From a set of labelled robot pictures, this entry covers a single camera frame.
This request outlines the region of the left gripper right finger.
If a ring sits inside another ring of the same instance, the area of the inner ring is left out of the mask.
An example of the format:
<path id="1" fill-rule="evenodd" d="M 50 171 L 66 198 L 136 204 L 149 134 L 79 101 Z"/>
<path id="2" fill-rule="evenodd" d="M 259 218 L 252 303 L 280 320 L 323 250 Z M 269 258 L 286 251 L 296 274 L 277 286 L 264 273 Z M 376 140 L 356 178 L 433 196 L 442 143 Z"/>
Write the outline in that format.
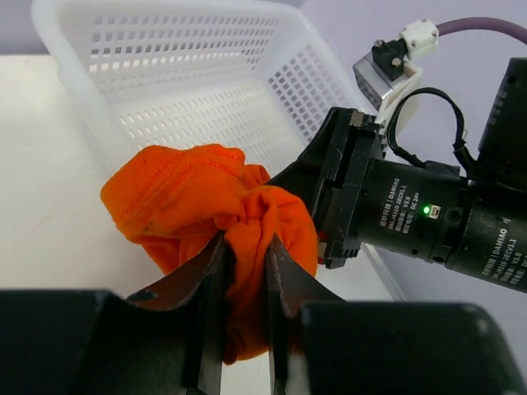
<path id="1" fill-rule="evenodd" d="M 274 394 L 518 394 L 501 329 L 463 303 L 347 302 L 274 238 L 265 255 Z"/>

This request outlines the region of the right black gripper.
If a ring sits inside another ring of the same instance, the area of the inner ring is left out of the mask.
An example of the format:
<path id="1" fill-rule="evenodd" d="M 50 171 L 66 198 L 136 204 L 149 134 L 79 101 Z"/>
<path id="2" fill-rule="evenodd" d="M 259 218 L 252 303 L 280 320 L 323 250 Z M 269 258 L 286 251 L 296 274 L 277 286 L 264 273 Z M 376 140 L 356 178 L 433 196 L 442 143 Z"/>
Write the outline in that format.
<path id="1" fill-rule="evenodd" d="M 462 232 L 467 180 L 456 166 L 386 160 L 378 129 L 370 115 L 331 108 L 308 146 L 267 185 L 312 206 L 327 268 L 342 267 L 363 244 L 448 263 Z"/>

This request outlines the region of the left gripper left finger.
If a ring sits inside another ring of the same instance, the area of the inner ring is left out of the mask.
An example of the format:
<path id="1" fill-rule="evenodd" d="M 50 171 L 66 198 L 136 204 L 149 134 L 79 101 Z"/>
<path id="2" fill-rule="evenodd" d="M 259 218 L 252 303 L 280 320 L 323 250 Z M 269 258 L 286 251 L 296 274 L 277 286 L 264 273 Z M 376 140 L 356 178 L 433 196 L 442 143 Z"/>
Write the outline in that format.
<path id="1" fill-rule="evenodd" d="M 159 281 L 1 294 L 4 394 L 217 394 L 226 245 L 215 236 Z"/>

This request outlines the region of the white perforated plastic basket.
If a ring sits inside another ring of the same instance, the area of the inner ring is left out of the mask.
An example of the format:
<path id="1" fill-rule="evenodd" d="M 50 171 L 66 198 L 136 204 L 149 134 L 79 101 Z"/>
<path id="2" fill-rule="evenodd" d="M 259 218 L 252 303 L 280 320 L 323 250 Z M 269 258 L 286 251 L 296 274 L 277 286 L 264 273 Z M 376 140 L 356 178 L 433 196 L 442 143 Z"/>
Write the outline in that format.
<path id="1" fill-rule="evenodd" d="M 218 143 L 277 174 L 334 107 L 371 107 L 296 8 L 35 1 L 31 17 L 109 172 L 150 145 Z"/>

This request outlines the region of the orange t shirt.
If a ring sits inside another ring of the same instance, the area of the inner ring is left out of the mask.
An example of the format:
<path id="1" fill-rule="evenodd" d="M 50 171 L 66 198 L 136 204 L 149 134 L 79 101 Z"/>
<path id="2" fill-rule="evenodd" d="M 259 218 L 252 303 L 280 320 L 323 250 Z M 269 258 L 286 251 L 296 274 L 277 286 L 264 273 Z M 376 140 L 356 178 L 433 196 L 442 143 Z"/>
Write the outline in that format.
<path id="1" fill-rule="evenodd" d="M 268 349 L 264 258 L 272 239 L 279 238 L 307 273 L 317 271 L 317 234 L 305 204 L 269 180 L 266 169 L 247 163 L 237 148 L 148 146 L 100 191 L 117 229 L 164 273 L 223 233 L 236 258 L 226 291 L 228 365 Z"/>

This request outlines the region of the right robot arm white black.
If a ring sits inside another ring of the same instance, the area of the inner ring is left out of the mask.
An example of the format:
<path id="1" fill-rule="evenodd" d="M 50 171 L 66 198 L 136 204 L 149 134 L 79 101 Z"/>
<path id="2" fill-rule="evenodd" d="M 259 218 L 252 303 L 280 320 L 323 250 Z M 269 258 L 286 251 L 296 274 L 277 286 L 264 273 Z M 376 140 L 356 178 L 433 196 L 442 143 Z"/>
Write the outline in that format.
<path id="1" fill-rule="evenodd" d="M 472 156 L 455 109 L 457 165 L 420 160 L 385 127 L 333 107 L 272 184 L 306 204 L 322 263 L 343 266 L 370 244 L 512 290 L 526 289 L 526 61 L 512 58 Z"/>

